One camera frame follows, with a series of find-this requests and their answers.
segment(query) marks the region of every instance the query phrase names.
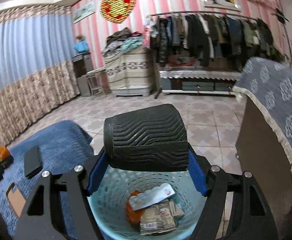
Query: fringe trim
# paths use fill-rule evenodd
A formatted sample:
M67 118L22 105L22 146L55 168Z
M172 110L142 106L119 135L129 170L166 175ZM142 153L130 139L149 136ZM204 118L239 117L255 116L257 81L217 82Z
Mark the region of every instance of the fringe trim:
M247 95L254 102L254 104L257 106L257 108L261 111L261 113L264 116L265 121L268 123L268 125L275 132L279 143L281 143L281 145L284 149L284 152L287 156L287 159L290 162L291 173L292 173L292 148L291 148L290 143L288 142L288 139L286 138L286 136L282 132L281 128L278 126L277 122L270 116L270 114L268 113L265 106L263 106L260 103L260 101L256 98L256 96L251 91L249 91L246 88L241 88L241 87L237 87L237 86L233 86L233 91L236 93L243 93L243 94Z

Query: silver screw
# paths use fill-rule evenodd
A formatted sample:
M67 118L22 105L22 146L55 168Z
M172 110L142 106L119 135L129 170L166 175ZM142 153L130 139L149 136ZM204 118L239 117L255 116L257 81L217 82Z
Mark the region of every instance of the silver screw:
M249 171L244 172L244 176L247 178L251 178L253 176L253 174Z
M214 166L211 167L211 170L213 172L219 172L221 169L218 166L214 165Z
M45 178L45 177L48 177L49 174L50 174L49 171L43 171L41 175Z
M80 172L80 171L82 171L84 169L84 167L82 166L82 165L77 165L75 168L74 168L74 170L76 171L76 172Z

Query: striped wallpaper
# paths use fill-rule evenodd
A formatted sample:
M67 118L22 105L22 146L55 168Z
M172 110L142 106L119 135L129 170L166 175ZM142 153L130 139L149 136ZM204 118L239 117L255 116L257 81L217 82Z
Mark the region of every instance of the striped wallpaper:
M79 1L72 7L73 11L89 1L91 0ZM100 68L104 65L101 51L105 47L106 38L125 27L129 27L132 31L142 32L143 22L148 14L186 10L234 12L222 9L205 8L202 0L136 0L136 5L126 20L121 24L116 24L105 20L101 16L99 12L101 1L102 0L95 0L96 13L73 25L74 37L79 34L83 34L86 37L92 55L94 68ZM236 13L264 20L272 30L275 45L282 52L286 53L288 47L283 38L281 23L277 21L276 16L271 15L274 10L265 5L249 2L247 0L239 0L239 3L242 7L242 11ZM276 3L277 7L280 8L278 0L276 0Z

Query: tan phone case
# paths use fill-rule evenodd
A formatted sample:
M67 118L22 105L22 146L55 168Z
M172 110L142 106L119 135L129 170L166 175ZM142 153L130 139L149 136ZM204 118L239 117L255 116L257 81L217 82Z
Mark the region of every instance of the tan phone case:
M15 187L16 185L14 183L12 183L7 192L6 192L6 197L8 199L8 202L12 208L12 210L14 211L14 213L16 214L17 217L20 217L21 212L26 204L26 200L24 198L24 196L22 195L22 193L19 191L19 189L16 186L16 189L14 192L12 192L13 187Z

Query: red and gold heart decoration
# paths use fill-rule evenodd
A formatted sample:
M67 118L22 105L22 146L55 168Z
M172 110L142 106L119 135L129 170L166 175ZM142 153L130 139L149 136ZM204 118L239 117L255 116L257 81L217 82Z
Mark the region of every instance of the red and gold heart decoration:
M133 10L136 0L102 0L101 15L111 22L123 22Z

